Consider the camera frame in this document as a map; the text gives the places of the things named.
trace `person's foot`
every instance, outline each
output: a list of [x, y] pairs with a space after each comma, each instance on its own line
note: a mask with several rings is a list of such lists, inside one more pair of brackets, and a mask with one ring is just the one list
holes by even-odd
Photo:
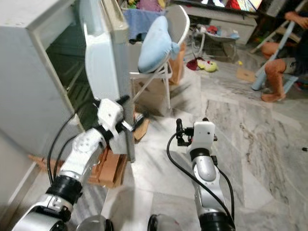
[[262, 94], [261, 96], [261, 99], [268, 103], [283, 100], [284, 98], [285, 94]]

